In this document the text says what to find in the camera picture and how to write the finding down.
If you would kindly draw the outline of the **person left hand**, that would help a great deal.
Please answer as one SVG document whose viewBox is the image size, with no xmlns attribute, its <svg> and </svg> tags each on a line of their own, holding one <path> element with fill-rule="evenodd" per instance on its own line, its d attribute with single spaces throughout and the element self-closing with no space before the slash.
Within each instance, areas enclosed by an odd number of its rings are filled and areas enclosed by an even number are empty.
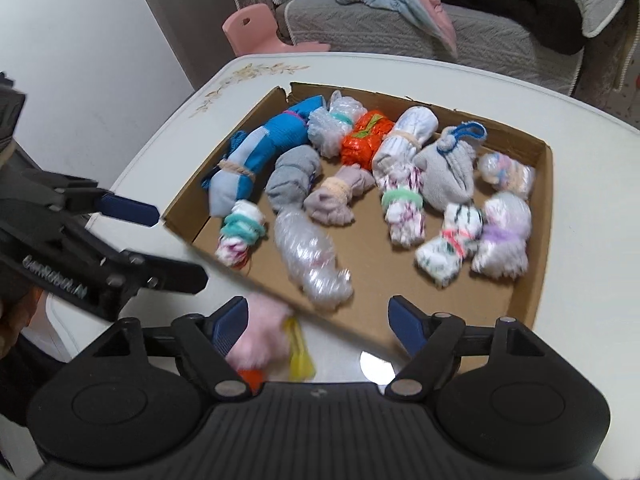
<svg viewBox="0 0 640 480">
<path fill-rule="evenodd" d="M 18 336 L 29 326 L 38 310 L 43 290 L 32 287 L 29 292 L 13 307 L 1 307 L 0 358 L 3 359 L 14 347 Z"/>
</svg>

